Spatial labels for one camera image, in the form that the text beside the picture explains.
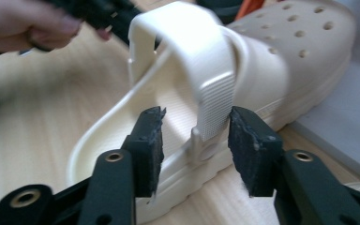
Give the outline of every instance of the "wooden table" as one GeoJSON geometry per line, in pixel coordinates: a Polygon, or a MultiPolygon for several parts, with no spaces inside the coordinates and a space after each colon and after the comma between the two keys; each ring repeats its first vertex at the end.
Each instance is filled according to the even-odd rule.
{"type": "MultiPolygon", "coordinates": [[[[154,8],[170,1],[144,2],[154,8]]],[[[29,184],[66,188],[75,143],[128,90],[128,48],[101,42],[89,27],[65,49],[0,56],[0,199],[29,184]]],[[[289,127],[285,149],[314,152],[342,183],[359,181],[289,127]]],[[[151,224],[243,224],[248,197],[234,166],[151,224]]]]}

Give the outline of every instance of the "fingernail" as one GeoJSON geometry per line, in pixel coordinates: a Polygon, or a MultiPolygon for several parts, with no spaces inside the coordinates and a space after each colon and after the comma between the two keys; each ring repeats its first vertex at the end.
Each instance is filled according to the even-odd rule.
{"type": "Polygon", "coordinates": [[[63,18],[61,29],[63,32],[71,34],[78,31],[80,25],[81,25],[80,20],[77,20],[71,16],[66,15],[63,18]]]}

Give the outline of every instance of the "gray surface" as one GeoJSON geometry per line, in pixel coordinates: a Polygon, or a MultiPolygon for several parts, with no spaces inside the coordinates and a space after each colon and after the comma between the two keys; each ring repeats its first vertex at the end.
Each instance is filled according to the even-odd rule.
{"type": "Polygon", "coordinates": [[[335,91],[292,126],[360,174],[360,1],[338,1],[357,20],[350,67],[335,91]]]}

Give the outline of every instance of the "shoe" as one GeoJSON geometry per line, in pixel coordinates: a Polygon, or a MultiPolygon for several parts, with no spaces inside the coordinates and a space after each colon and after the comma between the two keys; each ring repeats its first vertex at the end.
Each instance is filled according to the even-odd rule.
{"type": "Polygon", "coordinates": [[[220,25],[201,7],[175,2],[130,26],[124,98],[79,140],[68,183],[90,176],[102,152],[119,148],[140,112],[167,108],[165,159],[156,198],[137,200],[137,220],[158,218],[233,163],[226,129],[232,105],[279,129],[323,100],[351,56],[355,22],[333,1],[285,1],[220,25]],[[155,53],[155,36],[165,45],[155,53]]]}

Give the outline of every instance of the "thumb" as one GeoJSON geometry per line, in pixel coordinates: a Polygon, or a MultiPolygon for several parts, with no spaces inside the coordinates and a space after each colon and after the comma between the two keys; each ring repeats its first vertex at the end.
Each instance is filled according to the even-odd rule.
{"type": "Polygon", "coordinates": [[[82,21],[66,14],[61,8],[38,0],[23,2],[17,15],[30,27],[65,35],[76,34],[80,29],[82,21]]]}

